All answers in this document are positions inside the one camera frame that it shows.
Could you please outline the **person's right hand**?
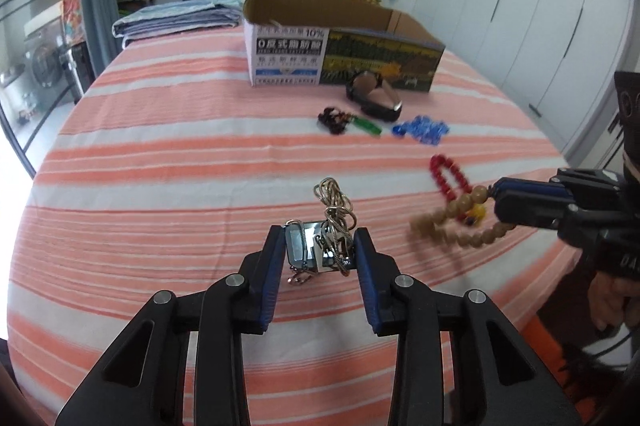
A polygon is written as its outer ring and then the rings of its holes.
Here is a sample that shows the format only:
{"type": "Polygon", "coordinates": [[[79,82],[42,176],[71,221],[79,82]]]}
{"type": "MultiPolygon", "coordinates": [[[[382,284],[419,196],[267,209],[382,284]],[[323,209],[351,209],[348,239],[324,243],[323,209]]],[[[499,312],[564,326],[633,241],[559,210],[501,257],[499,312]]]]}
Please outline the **person's right hand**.
{"type": "Polygon", "coordinates": [[[590,316],[599,331],[608,326],[618,328],[625,324],[635,328],[639,324],[640,283],[614,278],[598,272],[588,290],[590,316]]]}

